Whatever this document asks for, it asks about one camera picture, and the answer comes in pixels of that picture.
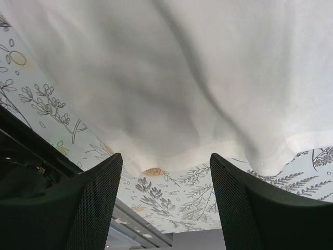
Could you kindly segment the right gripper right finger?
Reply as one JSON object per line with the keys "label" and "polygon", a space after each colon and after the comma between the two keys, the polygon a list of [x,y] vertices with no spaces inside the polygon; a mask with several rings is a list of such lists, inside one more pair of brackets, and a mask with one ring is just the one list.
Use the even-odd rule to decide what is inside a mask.
{"label": "right gripper right finger", "polygon": [[332,203],[279,189],[216,153],[210,168],[226,249],[332,249]]}

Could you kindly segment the white t shirt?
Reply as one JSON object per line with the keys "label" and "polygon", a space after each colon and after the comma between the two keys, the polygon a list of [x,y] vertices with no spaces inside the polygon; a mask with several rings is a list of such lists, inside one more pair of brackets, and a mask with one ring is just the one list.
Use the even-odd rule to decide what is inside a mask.
{"label": "white t shirt", "polygon": [[211,153],[264,176],[332,145],[332,1],[1,1],[127,170]]}

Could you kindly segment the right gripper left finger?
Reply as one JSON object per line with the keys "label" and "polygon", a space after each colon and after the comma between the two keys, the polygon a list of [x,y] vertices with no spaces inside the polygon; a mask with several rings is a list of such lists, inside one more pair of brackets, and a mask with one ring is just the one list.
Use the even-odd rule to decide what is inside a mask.
{"label": "right gripper left finger", "polygon": [[115,153],[43,191],[1,197],[1,249],[105,249],[122,166]]}

